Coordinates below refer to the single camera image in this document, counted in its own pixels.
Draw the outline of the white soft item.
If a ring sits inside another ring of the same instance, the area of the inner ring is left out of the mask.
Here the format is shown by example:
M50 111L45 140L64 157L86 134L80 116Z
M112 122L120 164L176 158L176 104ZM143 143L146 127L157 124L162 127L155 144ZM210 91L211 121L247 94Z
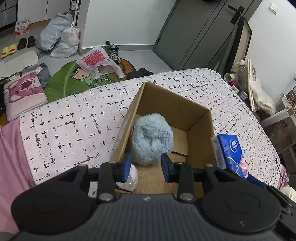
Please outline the white soft item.
M138 171L136 167L131 164L127 181L125 183L117 182L115 187L125 192L133 192L138 184Z

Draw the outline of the fluffy light blue plush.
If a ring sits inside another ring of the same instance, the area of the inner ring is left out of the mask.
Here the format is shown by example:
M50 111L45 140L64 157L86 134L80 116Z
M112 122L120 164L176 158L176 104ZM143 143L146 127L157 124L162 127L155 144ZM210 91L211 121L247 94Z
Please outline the fluffy light blue plush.
M173 147L173 131L162 115L152 113L135 121L132 154L138 165L148 166L160 162L162 154L170 154Z

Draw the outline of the blue tissue pack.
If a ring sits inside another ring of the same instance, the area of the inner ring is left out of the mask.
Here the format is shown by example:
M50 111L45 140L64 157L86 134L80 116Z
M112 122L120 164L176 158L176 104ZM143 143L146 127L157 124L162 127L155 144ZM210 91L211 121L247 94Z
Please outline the blue tissue pack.
M216 135L211 138L217 166L229 169L242 179L247 180L249 173L243 150L236 135Z

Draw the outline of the white black patterned bedspread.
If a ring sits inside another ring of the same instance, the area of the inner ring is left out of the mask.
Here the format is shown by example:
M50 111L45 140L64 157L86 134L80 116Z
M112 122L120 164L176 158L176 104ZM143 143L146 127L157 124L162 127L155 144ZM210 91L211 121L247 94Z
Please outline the white black patterned bedspread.
M137 115L159 113L171 126L174 157L193 168L216 164L211 139L237 139L244 168L282 188L288 176L263 128L216 71L171 71L90 89L20 117L28 164L36 184L75 166L97 168L130 151Z

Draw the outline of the green leaf cartoon rug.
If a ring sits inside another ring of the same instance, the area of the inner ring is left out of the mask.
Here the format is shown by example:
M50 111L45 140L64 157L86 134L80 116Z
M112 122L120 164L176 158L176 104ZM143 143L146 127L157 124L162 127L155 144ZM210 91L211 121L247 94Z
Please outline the green leaf cartoon rug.
M98 79L71 61L61 67L49 80L44 93L48 102L53 102L86 90L114 83L119 80L115 73L100 76Z

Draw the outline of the beige tote bag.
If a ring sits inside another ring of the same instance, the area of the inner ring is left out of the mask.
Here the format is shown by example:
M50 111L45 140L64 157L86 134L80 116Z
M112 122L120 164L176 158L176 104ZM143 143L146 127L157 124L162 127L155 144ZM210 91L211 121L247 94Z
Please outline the beige tote bag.
M253 112L259 110L269 115L275 114L275 103L262 88L259 78L257 78L255 66L250 59L247 60L247 87L250 107Z

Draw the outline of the paper cup on floor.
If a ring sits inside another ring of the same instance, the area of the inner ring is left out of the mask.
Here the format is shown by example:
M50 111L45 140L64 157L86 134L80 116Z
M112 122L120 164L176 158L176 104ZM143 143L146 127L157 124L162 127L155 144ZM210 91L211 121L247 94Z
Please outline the paper cup on floor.
M233 81L237 81L237 76L235 73L225 73L223 78L228 83L233 82Z

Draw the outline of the white red plastic bag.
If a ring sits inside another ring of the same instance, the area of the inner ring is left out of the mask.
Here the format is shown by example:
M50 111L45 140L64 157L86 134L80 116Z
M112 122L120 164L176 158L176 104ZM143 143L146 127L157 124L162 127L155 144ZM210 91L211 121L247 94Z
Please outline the white red plastic bag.
M76 61L76 64L91 74L94 79L109 73L115 73L120 79L125 77L122 69L109 58L106 51L100 45L81 56Z

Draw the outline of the white desk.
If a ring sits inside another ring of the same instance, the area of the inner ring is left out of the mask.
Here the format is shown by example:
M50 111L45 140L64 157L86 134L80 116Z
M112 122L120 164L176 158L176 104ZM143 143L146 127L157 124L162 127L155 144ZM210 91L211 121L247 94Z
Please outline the white desk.
M295 126L295 94L290 95L291 93L292 91L281 98L281 102L284 105L283 110L271 115L260 123L263 128L273 125L279 121L283 121L287 118L291 119Z

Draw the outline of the pink cartoon cushion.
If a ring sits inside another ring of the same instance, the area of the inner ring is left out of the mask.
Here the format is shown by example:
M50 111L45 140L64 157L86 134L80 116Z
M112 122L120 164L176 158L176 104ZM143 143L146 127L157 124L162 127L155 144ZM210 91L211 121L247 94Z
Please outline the pink cartoon cushion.
M27 72L4 85L4 105L9 122L47 101L36 71Z

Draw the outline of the dark grey door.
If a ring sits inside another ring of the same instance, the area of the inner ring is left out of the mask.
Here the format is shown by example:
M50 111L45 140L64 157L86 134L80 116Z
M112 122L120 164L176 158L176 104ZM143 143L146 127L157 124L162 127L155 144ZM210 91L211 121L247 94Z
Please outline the dark grey door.
M176 1L153 51L173 70L215 66L239 19L250 20L260 1Z

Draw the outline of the white garbage bag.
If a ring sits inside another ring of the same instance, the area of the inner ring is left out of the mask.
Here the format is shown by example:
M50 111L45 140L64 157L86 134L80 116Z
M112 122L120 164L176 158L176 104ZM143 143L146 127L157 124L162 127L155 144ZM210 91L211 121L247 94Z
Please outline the white garbage bag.
M70 27L64 30L60 40L51 51L50 56L54 58L68 58L78 51L80 43L80 30L72 22Z

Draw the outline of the black framed brown board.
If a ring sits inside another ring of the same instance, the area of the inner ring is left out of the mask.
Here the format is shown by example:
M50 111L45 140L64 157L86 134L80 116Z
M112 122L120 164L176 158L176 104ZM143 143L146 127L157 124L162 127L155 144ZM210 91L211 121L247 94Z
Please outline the black framed brown board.
M248 21L240 17L238 24L234 26L229 43L221 62L222 75L234 72L237 63L245 60L251 42L252 30Z

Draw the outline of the grey garbage bag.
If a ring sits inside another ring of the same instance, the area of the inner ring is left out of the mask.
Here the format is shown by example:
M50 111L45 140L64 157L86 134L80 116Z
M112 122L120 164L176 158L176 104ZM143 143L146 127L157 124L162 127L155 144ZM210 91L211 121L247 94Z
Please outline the grey garbage bag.
M73 17L70 13L57 14L37 37L36 46L43 51L51 51L60 39L62 32L69 28L72 23Z

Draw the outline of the white floor mat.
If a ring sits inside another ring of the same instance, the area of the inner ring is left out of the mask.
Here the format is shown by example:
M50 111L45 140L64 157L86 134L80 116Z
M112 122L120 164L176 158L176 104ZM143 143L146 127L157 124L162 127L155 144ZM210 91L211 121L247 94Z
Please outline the white floor mat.
M17 56L10 61L2 61L1 62L1 70L0 70L0 78L10 77L27 67L37 64L39 58L35 51L29 51L25 54Z

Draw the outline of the black slippers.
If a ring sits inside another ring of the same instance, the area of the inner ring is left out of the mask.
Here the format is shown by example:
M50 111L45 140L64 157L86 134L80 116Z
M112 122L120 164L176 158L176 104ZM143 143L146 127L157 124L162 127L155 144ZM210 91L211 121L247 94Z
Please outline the black slippers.
M21 50L24 49L25 47L27 48L32 48L36 45L36 38L34 36L29 36L27 38L21 38L18 42L17 49Z

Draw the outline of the yellow slippers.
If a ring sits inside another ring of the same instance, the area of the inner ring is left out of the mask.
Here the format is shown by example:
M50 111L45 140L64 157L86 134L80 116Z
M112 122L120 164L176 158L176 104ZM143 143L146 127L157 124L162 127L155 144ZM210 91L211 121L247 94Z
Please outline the yellow slippers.
M11 54L14 54L17 51L17 47L18 47L17 44L12 44L8 47L4 47L1 52L1 59L5 58Z

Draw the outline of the bottled water pack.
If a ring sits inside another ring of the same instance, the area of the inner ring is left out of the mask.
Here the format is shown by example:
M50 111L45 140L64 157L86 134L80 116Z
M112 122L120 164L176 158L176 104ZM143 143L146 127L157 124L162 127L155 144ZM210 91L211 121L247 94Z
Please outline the bottled water pack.
M26 34L30 31L30 20L23 19L21 21L17 21L15 24L14 33L16 36L20 36Z

